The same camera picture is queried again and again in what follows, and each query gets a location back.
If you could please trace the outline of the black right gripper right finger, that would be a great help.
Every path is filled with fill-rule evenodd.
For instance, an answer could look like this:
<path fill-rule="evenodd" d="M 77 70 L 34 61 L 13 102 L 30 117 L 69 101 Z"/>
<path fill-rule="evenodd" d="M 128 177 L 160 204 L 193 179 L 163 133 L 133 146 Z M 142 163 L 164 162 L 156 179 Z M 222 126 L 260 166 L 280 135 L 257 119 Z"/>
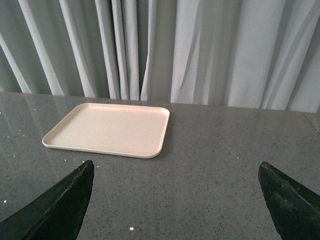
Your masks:
<path fill-rule="evenodd" d="M 283 240 L 320 238 L 320 196 L 268 162 L 258 180 L 276 231 Z"/>

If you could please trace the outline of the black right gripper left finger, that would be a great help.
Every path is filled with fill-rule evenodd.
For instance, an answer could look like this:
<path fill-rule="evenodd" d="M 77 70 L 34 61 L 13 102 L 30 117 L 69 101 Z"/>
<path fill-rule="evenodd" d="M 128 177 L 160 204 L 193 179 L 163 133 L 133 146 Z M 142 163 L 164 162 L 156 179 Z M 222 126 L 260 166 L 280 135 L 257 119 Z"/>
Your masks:
<path fill-rule="evenodd" d="M 94 164 L 87 160 L 0 223 L 2 240 L 75 240 L 90 202 Z"/>

